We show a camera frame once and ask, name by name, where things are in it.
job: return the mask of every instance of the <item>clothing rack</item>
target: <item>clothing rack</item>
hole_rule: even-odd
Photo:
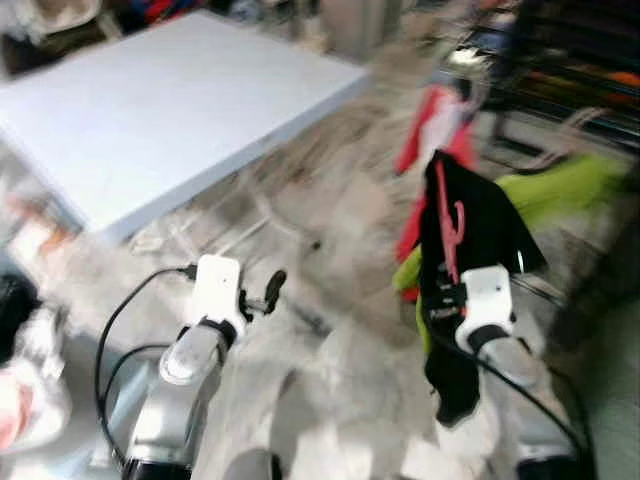
[[[500,17],[512,21],[496,25]],[[483,108],[497,115],[494,144],[538,155],[541,148],[506,134],[510,112],[560,122],[599,107],[607,114],[584,130],[638,155],[638,24],[635,0],[521,0],[483,12],[457,49],[475,47],[490,58],[491,91]]]

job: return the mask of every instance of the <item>white table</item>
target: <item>white table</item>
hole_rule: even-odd
[[[128,237],[335,111],[362,68],[206,12],[0,90],[0,127],[86,230]]]

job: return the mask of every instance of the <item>black cloth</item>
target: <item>black cloth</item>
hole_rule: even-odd
[[[424,299],[438,292],[443,280],[444,250],[440,233],[436,164],[444,166],[449,214],[457,228],[454,203],[464,206],[464,236],[456,249],[458,273],[466,270],[502,264],[509,272],[531,271],[546,265],[542,252],[527,230],[518,211],[495,183],[460,166],[455,159],[437,151],[426,171],[427,207],[420,225],[422,265],[420,291]],[[429,313],[423,312],[428,319]],[[459,316],[434,321],[437,334],[455,343],[455,330],[461,323]],[[447,350],[437,341],[433,346],[425,374],[440,394],[436,418],[443,425],[453,426],[470,415],[479,399],[478,370],[474,363]]]

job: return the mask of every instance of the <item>red cloth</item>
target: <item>red cloth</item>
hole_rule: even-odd
[[[418,110],[416,120],[411,127],[409,139],[402,151],[402,154],[396,160],[395,171],[398,175],[403,174],[420,158],[420,139],[422,127],[435,115],[438,100],[443,95],[452,95],[445,87],[434,86],[427,89],[425,98]],[[442,148],[446,152],[453,155],[460,165],[471,168],[473,165],[473,145],[471,140],[471,124],[463,125],[453,136],[451,144]],[[420,239],[420,217],[422,211],[426,207],[426,199],[424,193],[413,204],[413,209],[407,224],[405,225],[402,237],[396,244],[396,258],[399,262],[403,262],[418,244]],[[413,290],[410,294],[405,295],[407,300],[415,300],[417,293]]]

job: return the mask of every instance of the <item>yellow-green cloth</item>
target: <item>yellow-green cloth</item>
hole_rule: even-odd
[[[555,215],[586,210],[611,197],[624,174],[623,169],[605,157],[585,154],[569,159],[546,172],[534,175],[506,175],[496,183],[530,230]],[[392,284],[401,292],[418,286],[422,249],[418,245],[400,265]],[[426,353],[431,348],[429,332],[422,320],[422,298],[416,304],[416,323]]]

